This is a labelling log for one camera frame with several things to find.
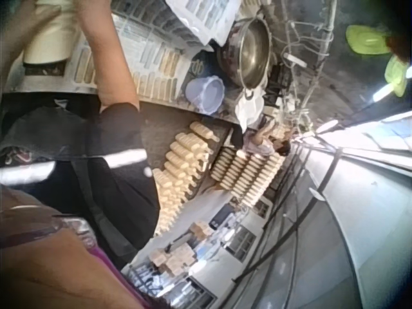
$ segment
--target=stainless steel pot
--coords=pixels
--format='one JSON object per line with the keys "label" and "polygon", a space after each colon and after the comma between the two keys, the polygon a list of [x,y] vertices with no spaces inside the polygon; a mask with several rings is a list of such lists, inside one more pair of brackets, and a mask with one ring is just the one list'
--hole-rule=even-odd
{"label": "stainless steel pot", "polygon": [[222,70],[235,84],[245,89],[254,89],[260,85],[269,58],[270,32],[267,24],[259,18],[235,23],[226,45],[218,50],[218,62]]}

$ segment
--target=white container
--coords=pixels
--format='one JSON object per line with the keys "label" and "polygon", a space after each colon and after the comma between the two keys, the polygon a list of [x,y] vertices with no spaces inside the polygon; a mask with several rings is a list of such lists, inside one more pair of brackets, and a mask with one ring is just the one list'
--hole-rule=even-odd
{"label": "white container", "polygon": [[79,34],[79,26],[73,0],[37,0],[35,13],[46,5],[60,5],[60,15],[52,19],[24,50],[23,62],[45,64],[59,62],[71,57]]}
{"label": "white container", "polygon": [[223,81],[217,76],[191,80],[186,86],[187,100],[196,106],[200,113],[211,115],[221,106],[225,96]]}

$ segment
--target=hand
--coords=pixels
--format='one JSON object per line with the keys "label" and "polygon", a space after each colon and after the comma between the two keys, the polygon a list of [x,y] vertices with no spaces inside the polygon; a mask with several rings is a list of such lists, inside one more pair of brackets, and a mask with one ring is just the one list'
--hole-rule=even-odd
{"label": "hand", "polygon": [[1,38],[1,55],[13,62],[40,30],[61,12],[59,5],[42,5],[36,11],[35,0],[23,0]]}

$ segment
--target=window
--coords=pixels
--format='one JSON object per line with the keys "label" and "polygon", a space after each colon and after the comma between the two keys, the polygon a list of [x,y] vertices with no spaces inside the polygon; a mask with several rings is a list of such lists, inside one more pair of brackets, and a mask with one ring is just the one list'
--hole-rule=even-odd
{"label": "window", "polygon": [[259,216],[262,217],[263,219],[266,218],[266,215],[268,213],[269,206],[262,201],[258,201],[255,206],[253,206],[253,211]]}
{"label": "window", "polygon": [[251,231],[240,225],[235,235],[225,244],[224,248],[236,259],[243,262],[255,239],[256,236]]}
{"label": "window", "polygon": [[180,281],[164,296],[176,309],[208,309],[216,300],[216,296],[201,286],[193,278]]}

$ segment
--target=ceiling light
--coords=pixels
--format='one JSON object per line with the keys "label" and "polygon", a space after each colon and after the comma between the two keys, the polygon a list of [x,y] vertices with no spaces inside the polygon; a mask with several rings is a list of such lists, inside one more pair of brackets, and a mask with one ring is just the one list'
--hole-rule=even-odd
{"label": "ceiling light", "polygon": [[317,145],[321,143],[317,138],[314,137],[306,137],[303,139],[303,141],[310,145]]}
{"label": "ceiling light", "polygon": [[406,78],[412,79],[412,66],[410,66],[406,71]]}
{"label": "ceiling light", "polygon": [[325,132],[325,131],[327,131],[327,130],[329,130],[329,129],[333,128],[334,126],[336,126],[338,123],[339,123],[339,121],[338,121],[338,120],[332,120],[332,121],[329,121],[329,122],[327,122],[327,123],[325,123],[325,124],[321,125],[320,127],[318,127],[318,128],[317,128],[317,130],[316,130],[316,133],[322,133],[322,132]]}
{"label": "ceiling light", "polygon": [[389,95],[393,91],[392,84],[387,84],[386,86],[380,88],[375,94],[372,96],[374,102],[378,102],[382,100],[384,97]]}
{"label": "ceiling light", "polygon": [[393,116],[390,116],[388,118],[385,118],[382,121],[383,122],[392,122],[392,121],[397,121],[397,120],[407,118],[407,117],[412,117],[412,111],[407,111],[406,113],[393,115]]}
{"label": "ceiling light", "polygon": [[311,137],[311,136],[315,136],[315,133],[313,133],[312,131],[303,133],[302,137]]}

